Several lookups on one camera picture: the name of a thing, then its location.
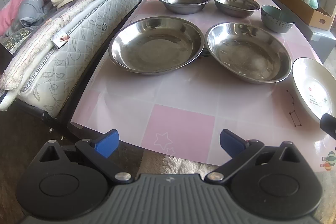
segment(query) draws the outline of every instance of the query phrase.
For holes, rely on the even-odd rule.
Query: large metal bowl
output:
[[[164,6],[177,14],[194,14],[201,11],[210,0],[159,0]]]
[[[232,17],[245,18],[260,9],[254,0],[214,0],[217,8]]]
[[[221,23],[205,35],[211,55],[242,80],[255,84],[280,82],[290,74],[291,58],[279,40],[243,23]]]
[[[191,22],[152,17],[120,30],[110,42],[109,55],[125,70],[157,75],[189,64],[203,47],[204,36]]]

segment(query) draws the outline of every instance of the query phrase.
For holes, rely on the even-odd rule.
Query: white bowl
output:
[[[320,122],[323,114],[336,117],[336,79],[320,63],[310,58],[298,58],[293,63],[296,94],[301,104]]]

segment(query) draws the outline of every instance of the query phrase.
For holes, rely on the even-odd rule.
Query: patterned bowl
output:
[[[294,25],[294,20],[290,15],[270,5],[261,7],[261,20],[266,27],[277,33],[286,33]]]

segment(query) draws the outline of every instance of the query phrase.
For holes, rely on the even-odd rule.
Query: metal screw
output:
[[[209,180],[221,181],[224,179],[224,175],[218,172],[211,172],[207,175]]]
[[[127,173],[127,172],[120,172],[120,173],[116,173],[114,177],[120,181],[127,181],[127,180],[130,180],[132,176],[130,173]]]

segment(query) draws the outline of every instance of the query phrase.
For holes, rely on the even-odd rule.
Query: table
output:
[[[271,0],[256,1],[260,6],[276,6]],[[192,15],[173,14],[157,0],[143,0],[125,26],[153,16],[183,18],[204,34],[220,22],[244,22],[266,29],[260,10],[246,19],[233,18],[218,11],[213,0]],[[296,26],[286,34],[271,33],[283,43],[292,61],[309,57],[320,62]],[[335,151],[336,141],[305,112],[291,77],[278,84],[249,84],[228,73],[211,56],[165,75],[144,76],[120,69],[106,52],[71,123],[100,133],[115,128],[124,142],[214,165],[230,160],[219,144],[220,132],[227,128],[265,145],[293,141],[314,171],[327,170],[322,157]]]

